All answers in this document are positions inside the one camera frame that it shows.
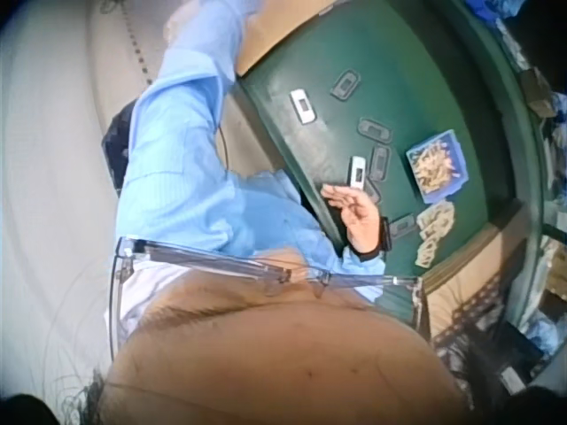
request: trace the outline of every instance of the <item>black bag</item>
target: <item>black bag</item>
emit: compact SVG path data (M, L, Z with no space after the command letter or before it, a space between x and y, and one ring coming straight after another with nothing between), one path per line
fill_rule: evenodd
M136 100L130 102L113 118L103 138L103 152L116 192L120 195L128 168L128 135Z

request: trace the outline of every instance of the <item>hand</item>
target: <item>hand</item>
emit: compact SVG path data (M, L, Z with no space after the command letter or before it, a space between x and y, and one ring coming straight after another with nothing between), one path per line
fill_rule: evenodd
M329 205L341 210L349 242L360 254L376 249L380 242L380 213L370 197L360 189L323 184L321 195Z

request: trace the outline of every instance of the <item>eyeglass frame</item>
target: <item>eyeglass frame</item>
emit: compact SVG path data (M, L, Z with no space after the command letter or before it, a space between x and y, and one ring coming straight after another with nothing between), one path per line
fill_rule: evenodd
M171 259L175 256L177 256L180 261L173 262ZM121 268L119 273L117 273L117 266L120 260L122 262ZM217 252L187 248L171 243L153 242L134 236L121 237L116 245L109 285L108 338L112 361L114 361L115 345L117 349L120 349L118 327L120 326L122 287L134 274L135 262L142 260L190 267L191 269L209 273L253 278L256 281L263 281L266 284L265 295L268 297L279 294L282 287L290 282L292 272L297 271L297 269L266 264L257 259L245 259ZM214 265L204 265L207 261L213 262ZM333 274L328 270L309 265L305 265L301 267L301 269L314 273L315 277L307 277L307 281L311 284L317 298L320 298L326 289L347 290L368 286L405 287L411 290L412 306L414 309L413 326L415 329L420 328L423 313L423 280L421 277ZM118 287L116 294L114 293L115 286Z

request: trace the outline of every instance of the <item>person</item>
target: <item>person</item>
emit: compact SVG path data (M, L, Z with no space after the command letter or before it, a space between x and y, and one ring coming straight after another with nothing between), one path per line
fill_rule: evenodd
M362 191L323 185L350 246L338 256L282 171L225 170L214 135L257 0L202 0L136 102L117 238L267 264L378 275L380 216ZM359 292L317 296L298 273L268 297L239 275L138 264L124 344L89 405L104 424L463 423L453 377L413 329Z

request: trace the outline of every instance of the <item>green table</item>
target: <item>green table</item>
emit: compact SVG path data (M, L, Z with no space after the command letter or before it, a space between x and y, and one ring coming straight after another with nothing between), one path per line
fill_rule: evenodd
M467 243L490 220L493 193L488 193L491 183L487 180L505 181L501 176L510 173L509 165L494 170L493 166L479 163L478 152L486 152L493 135L486 140L483 137L477 145L473 143L471 134L483 130L470 130L471 123L475 124L470 116L475 113L474 107L467 110L463 106L466 99L454 86L459 84L455 78L461 77L448 79L444 74L447 67L439 64L439 54L445 53L433 52L437 55L434 58L427 44L434 44L435 40L424 42L417 34L419 28L408 24L414 18L409 9L404 9L409 2L392 0L392 4L395 8L385 0L357 0L311 20L280 43L242 83L291 175L338 250L346 243L345 230L337 212L328 208L319 196L319 188L323 182L345 184L353 155L370 159L375 142L357 133L359 119L371 118L393 130L390 169L386 181L379 186L383 196L381 213L391 220L408 213L418 214L427 207L421 200L405 152L452 128L462 145L470 181L450 198L455 204L456 222L439 247L434 263L437 264ZM451 48L458 64L472 64L459 56L462 53L458 45ZM346 102L341 102L330 95L330 90L346 69L361 75L361 85ZM462 70L463 74L472 72ZM479 83L470 84L474 88ZM307 92L317 114L315 122L307 125L299 122L289 97L294 89ZM489 158L480 160L490 162ZM504 185L500 189L502 193L494 197L509 199L512 191ZM416 232L396 240L388 256L386 273L423 274L425 270L414 265L421 242Z

